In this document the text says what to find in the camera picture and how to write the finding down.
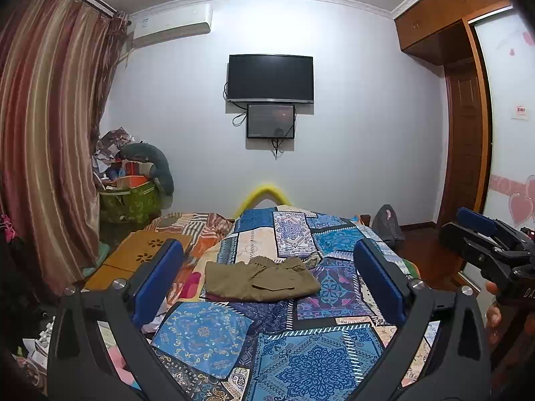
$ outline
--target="flat screen tv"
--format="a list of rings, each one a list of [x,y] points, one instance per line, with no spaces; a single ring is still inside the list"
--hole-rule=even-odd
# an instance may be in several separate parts
[[[234,102],[314,102],[312,57],[237,54],[228,59],[227,100]]]
[[[293,138],[295,106],[288,104],[249,104],[247,138]]]

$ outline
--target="white air conditioner unit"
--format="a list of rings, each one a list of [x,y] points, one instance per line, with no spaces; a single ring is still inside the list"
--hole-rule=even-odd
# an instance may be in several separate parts
[[[165,40],[210,33],[212,7],[197,4],[146,16],[134,29],[134,48]]]

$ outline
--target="wooden floor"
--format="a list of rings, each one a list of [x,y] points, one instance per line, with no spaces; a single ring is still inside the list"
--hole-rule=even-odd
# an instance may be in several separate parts
[[[418,267],[420,276],[432,288],[454,291],[458,284],[451,277],[461,268],[462,260],[454,252],[442,247],[438,230],[425,228],[405,231],[405,241],[396,249],[402,258]]]

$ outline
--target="curtain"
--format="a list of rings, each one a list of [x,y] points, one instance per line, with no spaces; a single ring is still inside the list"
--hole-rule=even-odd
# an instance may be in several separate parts
[[[58,295],[98,257],[92,127],[119,19],[108,34],[111,20],[81,0],[23,0],[0,36],[2,209]]]

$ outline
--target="small black screen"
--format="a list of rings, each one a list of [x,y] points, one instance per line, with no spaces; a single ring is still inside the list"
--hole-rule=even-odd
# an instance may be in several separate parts
[[[312,57],[239,54],[228,60],[229,100],[314,101]]]
[[[250,104],[247,112],[248,138],[293,138],[293,105]]]

